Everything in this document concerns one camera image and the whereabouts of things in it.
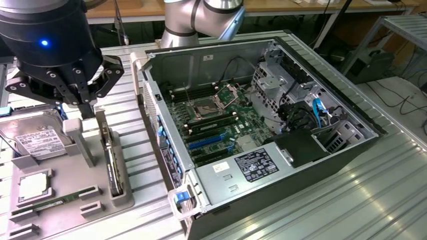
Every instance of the slotted aluminum surface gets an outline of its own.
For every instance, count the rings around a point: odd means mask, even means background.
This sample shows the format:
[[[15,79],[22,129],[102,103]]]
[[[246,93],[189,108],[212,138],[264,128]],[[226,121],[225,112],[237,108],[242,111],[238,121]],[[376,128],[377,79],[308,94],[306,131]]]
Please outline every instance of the slotted aluminum surface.
[[[362,153],[344,169],[205,239],[422,239],[427,236],[427,158],[416,138],[382,116],[373,103],[306,46],[281,31],[250,33],[236,40],[280,36],[306,61],[324,74],[374,121],[388,136]],[[202,41],[214,42],[212,38]],[[134,206],[93,224],[72,229],[60,239],[184,239],[166,202],[157,162],[152,154],[129,72],[129,54],[154,48],[153,44],[104,49],[104,54],[121,57],[125,74],[108,96],[106,120],[120,134]],[[10,94],[10,106],[28,106],[34,101]],[[84,121],[84,135],[96,133],[96,122]],[[10,178],[10,150],[0,155],[0,233],[5,232]]]
[[[382,24],[427,51],[427,17],[424,15],[386,16]]]

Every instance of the blue pcie slot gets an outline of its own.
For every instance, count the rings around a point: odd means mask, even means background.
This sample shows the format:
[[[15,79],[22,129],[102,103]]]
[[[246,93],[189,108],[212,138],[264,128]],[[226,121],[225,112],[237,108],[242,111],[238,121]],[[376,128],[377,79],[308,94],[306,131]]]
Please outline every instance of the blue pcie slot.
[[[217,143],[217,142],[221,142],[225,138],[225,134],[220,134],[217,136],[213,136],[205,140],[201,140],[198,142],[193,142],[193,143],[189,143],[188,144],[188,149],[192,150],[192,149],[197,149],[205,145],[209,145],[209,144],[213,144],[213,143]]]

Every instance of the metal shelf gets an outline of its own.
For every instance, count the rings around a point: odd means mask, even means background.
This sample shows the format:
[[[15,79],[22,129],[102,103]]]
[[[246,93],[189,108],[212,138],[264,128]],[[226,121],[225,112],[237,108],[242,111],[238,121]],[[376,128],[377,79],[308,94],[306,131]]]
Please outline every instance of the metal shelf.
[[[427,51],[427,16],[422,14],[418,15],[401,15],[401,16],[381,16],[370,30],[368,31],[364,39],[361,40],[356,50],[346,58],[340,72],[345,75],[358,57],[358,54],[368,47],[368,44],[374,37],[380,27],[389,29],[392,33],[398,34],[405,40],[412,42],[418,46],[424,51]],[[386,43],[392,34],[388,34],[386,37],[378,42],[377,47],[382,47]]]

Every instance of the motherboard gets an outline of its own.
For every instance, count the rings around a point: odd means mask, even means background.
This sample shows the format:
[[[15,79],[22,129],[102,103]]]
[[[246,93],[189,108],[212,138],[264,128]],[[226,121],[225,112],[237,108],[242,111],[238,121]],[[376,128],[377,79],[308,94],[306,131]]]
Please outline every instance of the motherboard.
[[[248,91],[220,83],[169,93],[166,107],[197,167],[261,146],[273,135]]]

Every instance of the power supply label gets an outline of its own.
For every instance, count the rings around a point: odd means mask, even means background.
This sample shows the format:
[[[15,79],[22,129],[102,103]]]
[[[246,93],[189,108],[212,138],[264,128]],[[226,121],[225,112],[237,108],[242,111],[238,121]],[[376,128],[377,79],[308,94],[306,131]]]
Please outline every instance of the power supply label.
[[[264,148],[236,157],[233,160],[237,163],[245,180],[249,183],[278,171],[278,168]]]
[[[42,156],[65,149],[60,137],[53,129],[17,136],[15,140],[33,157]]]

